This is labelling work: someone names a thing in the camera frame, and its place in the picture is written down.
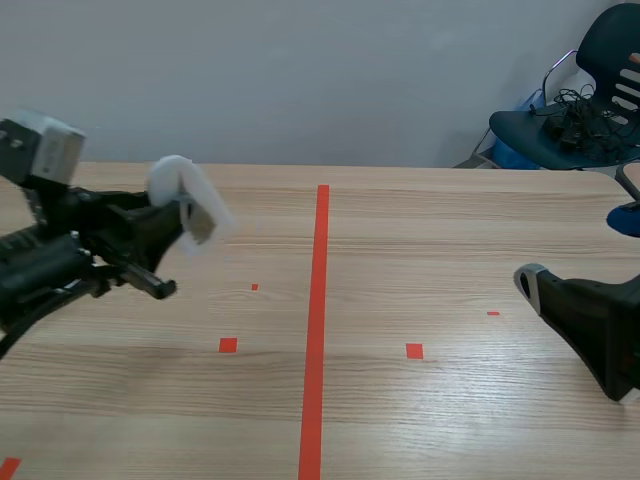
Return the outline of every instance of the blue bag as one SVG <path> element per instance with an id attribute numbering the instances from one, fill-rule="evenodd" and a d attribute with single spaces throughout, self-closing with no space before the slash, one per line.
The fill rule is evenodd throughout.
<path id="1" fill-rule="evenodd" d="M 535 108 L 544 107 L 544 97 L 542 90 L 536 90 L 522 105 L 520 105 L 517 112 L 528 112 L 529 105 L 533 105 Z M 512 170 L 539 170 L 540 166 L 533 163 L 526 157 L 523 157 L 518 152 L 514 151 L 511 147 L 508 147 L 499 138 L 496 140 L 496 144 L 493 147 L 493 161 L 502 168 L 509 168 Z"/>

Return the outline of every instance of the red square marker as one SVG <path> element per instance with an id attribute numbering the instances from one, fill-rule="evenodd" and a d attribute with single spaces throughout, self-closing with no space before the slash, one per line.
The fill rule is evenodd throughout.
<path id="1" fill-rule="evenodd" d="M 424 352 L 421 343 L 407 343 L 407 358 L 422 360 Z"/>
<path id="2" fill-rule="evenodd" d="M 220 353 L 236 353 L 238 350 L 238 339 L 237 338 L 221 338 L 220 339 Z"/>
<path id="3" fill-rule="evenodd" d="M 0 480 L 11 480 L 13 474 L 18 470 L 20 462 L 19 458 L 5 458 L 2 466 L 0 466 Z"/>

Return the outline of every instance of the white wall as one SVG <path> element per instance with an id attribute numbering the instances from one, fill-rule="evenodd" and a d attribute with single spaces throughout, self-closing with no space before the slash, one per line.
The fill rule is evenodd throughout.
<path id="1" fill-rule="evenodd" d="M 86 156 L 451 166 L 610 0 L 2 0 L 0 106 Z"/>

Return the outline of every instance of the chair leg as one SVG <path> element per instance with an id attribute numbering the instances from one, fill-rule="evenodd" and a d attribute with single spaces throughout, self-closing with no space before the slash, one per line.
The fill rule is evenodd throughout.
<path id="1" fill-rule="evenodd" d="M 471 157 L 469 157 L 469 158 L 479 157 L 480 159 L 484 160 L 486 163 L 491 165 L 493 168 L 500 168 L 501 169 L 502 167 L 500 165 L 496 164 L 493 160 L 491 160 L 490 158 L 487 158 L 487 157 L 483 157 L 482 155 L 480 155 L 478 153 L 478 150 L 480 150 L 480 146 L 487 139 L 487 136 L 489 135 L 490 131 L 491 131 L 491 128 L 487 128 L 487 131 L 484 132 L 484 135 L 482 136 L 482 138 L 480 139 L 480 141 L 478 142 L 476 147 L 473 149 L 473 152 L 471 152 Z"/>

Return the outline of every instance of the chair seat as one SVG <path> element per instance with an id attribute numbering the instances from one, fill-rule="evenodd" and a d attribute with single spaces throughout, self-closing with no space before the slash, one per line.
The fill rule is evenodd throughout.
<path id="1" fill-rule="evenodd" d="M 552 105 L 538 112 L 548 114 L 558 110 L 557 105 Z M 542 131 L 546 119 L 547 117 L 532 115 L 530 112 L 496 112 L 491 116 L 489 125 L 493 133 L 506 145 L 549 170 L 601 168 L 624 164 L 640 157 L 640 148 L 630 148 L 623 159 L 611 158 L 608 161 L 585 157 L 576 151 L 567 152 Z"/>

